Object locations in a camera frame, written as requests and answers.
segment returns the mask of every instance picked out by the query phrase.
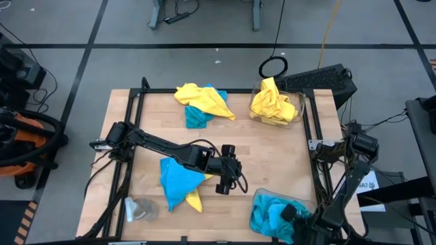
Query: black hose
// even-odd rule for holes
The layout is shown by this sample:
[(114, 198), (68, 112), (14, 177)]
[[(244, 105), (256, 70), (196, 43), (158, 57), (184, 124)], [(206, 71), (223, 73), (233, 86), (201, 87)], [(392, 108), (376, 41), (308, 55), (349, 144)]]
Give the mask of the black hose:
[(55, 148), (59, 147), (59, 141), (61, 137), (63, 137), (63, 124), (59, 122), (58, 120), (44, 115), (37, 112), (32, 112), (28, 110), (17, 110), (18, 113), (20, 113), (22, 116), (31, 118), (31, 119), (38, 119), (41, 121), (44, 121), (48, 123), (49, 125), (52, 125), (54, 127), (54, 135), (48, 141), (41, 147), (32, 150), (31, 152), (21, 155), (19, 157), (15, 157), (13, 159), (6, 159), (0, 161), (0, 167), (7, 167), (11, 165), (17, 165), (19, 163), (23, 163), (25, 161), (31, 161), (35, 157), (39, 157), (47, 152), (50, 152), (51, 150), (54, 150)]

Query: yellow cable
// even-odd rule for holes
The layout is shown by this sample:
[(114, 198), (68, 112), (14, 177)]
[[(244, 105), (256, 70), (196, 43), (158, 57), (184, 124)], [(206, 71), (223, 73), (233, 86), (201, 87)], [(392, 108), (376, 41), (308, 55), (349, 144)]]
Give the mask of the yellow cable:
[(318, 69), (321, 67), (322, 55), (323, 55), (323, 53), (324, 53), (324, 44), (326, 43), (326, 38), (327, 38), (328, 31), (330, 30), (330, 27), (331, 27), (332, 24), (333, 24), (333, 20), (334, 20), (334, 18), (336, 17), (336, 15), (337, 15), (337, 13), (338, 13), (338, 10), (339, 10), (339, 6), (340, 6), (340, 4), (341, 4), (341, 0), (338, 0), (338, 1), (336, 2), (336, 6), (334, 7), (333, 15), (332, 15), (332, 18), (330, 19), (330, 23), (328, 24), (328, 27), (327, 27), (326, 33), (324, 34), (324, 38), (322, 39), (320, 60), (318, 61)]

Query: transparent container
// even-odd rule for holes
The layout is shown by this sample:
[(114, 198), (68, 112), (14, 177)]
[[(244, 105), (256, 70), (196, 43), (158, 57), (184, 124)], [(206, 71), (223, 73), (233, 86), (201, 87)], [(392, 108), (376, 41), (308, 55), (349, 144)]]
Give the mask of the transparent container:
[(285, 95), (286, 97), (289, 98), (289, 102), (295, 107), (295, 109), (297, 111), (297, 116), (294, 119), (292, 119), (291, 122), (288, 122), (286, 120), (278, 120), (278, 119), (274, 119), (274, 118), (267, 118), (265, 116), (261, 116), (251, 109), (251, 104), (253, 103), (254, 97), (260, 91), (261, 91), (260, 88), (258, 86), (255, 86), (253, 88), (253, 92), (251, 93), (250, 104), (248, 107), (251, 120), (254, 120), (254, 121), (259, 122), (259, 123), (266, 123), (268, 125), (281, 127), (284, 129), (291, 129), (292, 123), (297, 123), (297, 122), (301, 121), (302, 114), (305, 110), (305, 105), (306, 105), (306, 103), (305, 103), (306, 95), (304, 93), (288, 93), (288, 92), (284, 92), (284, 91), (279, 91), (280, 95)]
[[(290, 197), (290, 196), (287, 196), (287, 195), (282, 195), (282, 194), (274, 193), (272, 191), (268, 191), (266, 189), (260, 188), (260, 189), (256, 190), (256, 192), (254, 193), (254, 196), (253, 196), (253, 205), (251, 206), (251, 213), (252, 214), (253, 214), (253, 211), (254, 211), (254, 201), (255, 201), (255, 198), (258, 195), (267, 195), (269, 197), (276, 197), (276, 198), (284, 199), (284, 200), (297, 201), (300, 204), (302, 204), (307, 209), (307, 211), (309, 211), (311, 214), (313, 214), (315, 212), (315, 209), (316, 209), (316, 205), (312, 201), (302, 200), (302, 199), (298, 199), (298, 198), (295, 198), (295, 197)], [(256, 233), (260, 233), (259, 231), (256, 231), (251, 226), (251, 222), (250, 222), (250, 229), (252, 231), (256, 232)]]
[(124, 199), (127, 222), (145, 220), (152, 221), (159, 215), (159, 206), (147, 198), (133, 200), (131, 197)]

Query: yellow cloth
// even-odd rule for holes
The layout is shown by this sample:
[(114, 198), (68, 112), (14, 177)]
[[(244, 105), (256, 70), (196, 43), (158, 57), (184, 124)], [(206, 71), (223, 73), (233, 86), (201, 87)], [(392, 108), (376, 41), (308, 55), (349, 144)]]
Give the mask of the yellow cloth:
[(224, 116), (230, 120), (236, 118), (214, 88), (199, 88), (193, 83), (185, 84), (183, 87), (177, 87), (174, 98), (183, 105), (191, 105), (202, 112)]
[(263, 79), (260, 92), (251, 102), (250, 117), (263, 116), (266, 117), (262, 119), (264, 123), (286, 125), (297, 115), (298, 111), (289, 98), (279, 94), (274, 78)]
[[(211, 174), (204, 175), (205, 180), (208, 180), (212, 177), (213, 177), (213, 175), (211, 175)], [(202, 201), (200, 199), (200, 194), (199, 194), (197, 189), (195, 189), (191, 193), (188, 193), (185, 197), (185, 200), (187, 203), (189, 203), (189, 205), (191, 205), (192, 208), (195, 208), (199, 212), (203, 212)]]

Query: blue towel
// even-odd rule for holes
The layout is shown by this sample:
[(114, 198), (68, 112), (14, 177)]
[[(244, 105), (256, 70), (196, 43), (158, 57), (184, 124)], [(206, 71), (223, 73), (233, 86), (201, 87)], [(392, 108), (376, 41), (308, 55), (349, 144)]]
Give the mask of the blue towel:
[(250, 228), (262, 235), (278, 238), (287, 244), (293, 244), (294, 221), (286, 222), (280, 216), (287, 204), (293, 205), (301, 218), (306, 218), (310, 215), (310, 212), (298, 201), (286, 200), (270, 195), (256, 195), (253, 200)]
[[(206, 87), (213, 87), (211, 84), (207, 84)], [(227, 100), (227, 91), (217, 91), (219, 96), (224, 101)], [(188, 129), (204, 129), (207, 126), (207, 122), (212, 120), (213, 115), (204, 113), (201, 110), (188, 105), (185, 107), (186, 127)]]
[(185, 169), (173, 158), (161, 159), (161, 185), (168, 202), (168, 211), (180, 204), (186, 194), (194, 191), (204, 180), (204, 174)]

